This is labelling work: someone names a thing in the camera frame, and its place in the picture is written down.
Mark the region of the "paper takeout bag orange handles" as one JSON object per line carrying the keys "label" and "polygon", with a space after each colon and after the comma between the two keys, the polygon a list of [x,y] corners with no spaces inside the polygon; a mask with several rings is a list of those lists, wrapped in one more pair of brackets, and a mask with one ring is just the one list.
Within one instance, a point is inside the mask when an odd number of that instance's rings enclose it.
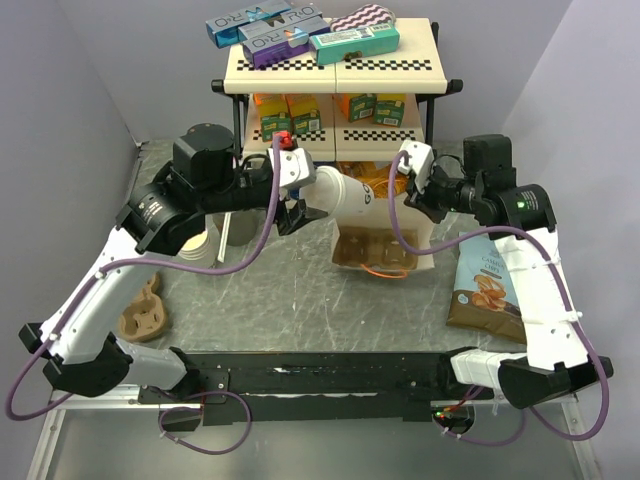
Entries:
{"label": "paper takeout bag orange handles", "polygon": [[388,279],[435,267],[432,255],[417,256],[403,249],[392,229],[388,194],[394,194],[398,224],[404,240],[416,249],[428,249],[434,224],[419,211],[404,205],[408,180],[399,174],[389,186],[387,162],[339,162],[338,170],[368,186],[374,195],[372,208],[364,215],[335,220],[331,262],[339,267],[362,269]]}

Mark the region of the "white paper coffee cup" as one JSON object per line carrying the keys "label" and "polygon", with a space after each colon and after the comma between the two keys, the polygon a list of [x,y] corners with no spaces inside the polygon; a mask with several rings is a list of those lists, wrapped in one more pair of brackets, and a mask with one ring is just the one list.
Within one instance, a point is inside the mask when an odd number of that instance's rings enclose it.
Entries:
{"label": "white paper coffee cup", "polygon": [[330,215],[333,217],[351,217],[365,215],[375,200],[372,189],[359,180],[338,173],[332,180],[332,199]]}

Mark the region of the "brown cardboard cup carrier top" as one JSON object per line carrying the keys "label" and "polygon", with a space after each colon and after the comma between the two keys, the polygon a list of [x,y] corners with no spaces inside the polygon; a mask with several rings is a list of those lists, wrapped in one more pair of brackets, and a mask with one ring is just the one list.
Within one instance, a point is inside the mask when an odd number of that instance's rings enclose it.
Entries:
{"label": "brown cardboard cup carrier top", "polygon": [[340,227],[332,262],[349,268],[362,265],[384,271],[414,270],[418,257],[407,252],[391,229]]}

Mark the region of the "white plastic cup lid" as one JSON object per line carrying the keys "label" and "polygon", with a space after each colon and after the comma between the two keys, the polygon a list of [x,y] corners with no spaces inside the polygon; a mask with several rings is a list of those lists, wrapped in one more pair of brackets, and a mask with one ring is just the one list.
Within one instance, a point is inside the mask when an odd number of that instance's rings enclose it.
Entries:
{"label": "white plastic cup lid", "polygon": [[300,195],[312,208],[335,216],[344,204],[343,175],[334,167],[320,166],[316,169],[315,182],[303,187]]}

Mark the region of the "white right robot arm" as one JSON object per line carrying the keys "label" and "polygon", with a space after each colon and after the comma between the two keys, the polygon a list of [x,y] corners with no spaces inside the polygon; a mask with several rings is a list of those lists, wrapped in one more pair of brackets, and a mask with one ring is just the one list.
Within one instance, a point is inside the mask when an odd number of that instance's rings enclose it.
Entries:
{"label": "white right robot arm", "polygon": [[551,201],[537,184],[518,185],[511,140],[502,134],[464,139],[460,178],[437,165],[429,145],[406,140],[391,172],[409,179],[405,205],[431,221],[439,223],[450,212],[475,218],[476,233],[494,242],[507,268],[524,324],[525,353],[461,351],[437,373],[438,390],[454,399],[471,384],[483,386],[527,409],[599,383],[607,403],[612,361],[594,352],[581,328],[561,266]]}

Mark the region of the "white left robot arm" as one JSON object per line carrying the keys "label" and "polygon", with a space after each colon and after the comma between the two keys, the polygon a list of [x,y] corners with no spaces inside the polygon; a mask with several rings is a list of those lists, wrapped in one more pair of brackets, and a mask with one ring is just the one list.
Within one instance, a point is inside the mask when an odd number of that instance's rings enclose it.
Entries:
{"label": "white left robot arm", "polygon": [[20,338],[46,363],[56,389],[96,397],[121,383],[162,389],[177,402],[191,399],[198,370],[179,349],[156,350],[119,339],[118,319],[134,297],[192,237],[207,216],[264,209],[265,227],[288,235],[315,220],[304,206],[287,208],[282,190],[315,180],[311,155],[287,133],[274,136],[257,167],[235,157],[234,134],[199,124],[173,143],[172,158],[153,180],[135,190],[83,285],[47,321],[29,323]]}

